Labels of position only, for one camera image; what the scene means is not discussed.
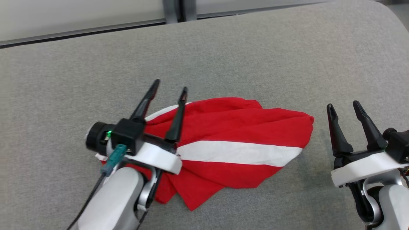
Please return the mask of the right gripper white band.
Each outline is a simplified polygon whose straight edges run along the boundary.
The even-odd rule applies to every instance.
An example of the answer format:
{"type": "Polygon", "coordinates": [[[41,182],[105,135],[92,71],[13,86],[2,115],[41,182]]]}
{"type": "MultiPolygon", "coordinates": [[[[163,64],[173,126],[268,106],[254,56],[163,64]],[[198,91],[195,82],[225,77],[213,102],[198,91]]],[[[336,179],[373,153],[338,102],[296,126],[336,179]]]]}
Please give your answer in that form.
{"type": "MultiPolygon", "coordinates": [[[[367,150],[384,150],[388,145],[387,141],[370,116],[366,113],[359,101],[353,101],[352,105],[356,117],[362,124],[367,139],[367,150]]],[[[326,106],[326,110],[332,153],[333,156],[336,157],[334,169],[331,171],[331,179],[334,186],[344,186],[347,183],[368,179],[404,167],[404,164],[397,162],[384,151],[375,152],[367,157],[346,164],[345,156],[352,154],[353,147],[347,142],[338,123],[339,117],[331,103],[326,106]]]]}

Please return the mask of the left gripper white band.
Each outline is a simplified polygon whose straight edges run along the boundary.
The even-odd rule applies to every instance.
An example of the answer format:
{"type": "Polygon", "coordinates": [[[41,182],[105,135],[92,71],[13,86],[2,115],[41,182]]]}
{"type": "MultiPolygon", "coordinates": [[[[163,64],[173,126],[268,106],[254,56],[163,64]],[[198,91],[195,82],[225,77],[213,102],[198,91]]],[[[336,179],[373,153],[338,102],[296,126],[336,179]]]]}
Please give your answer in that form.
{"type": "MultiPolygon", "coordinates": [[[[155,80],[145,96],[132,113],[130,120],[145,120],[150,103],[155,98],[160,85],[160,80],[155,80]]],[[[152,134],[144,134],[142,145],[134,155],[127,155],[127,159],[153,166],[157,169],[178,175],[182,168],[182,161],[176,154],[176,142],[180,141],[183,127],[185,106],[188,88],[183,87],[178,100],[178,110],[175,113],[170,129],[165,135],[165,140],[152,134]]]]}

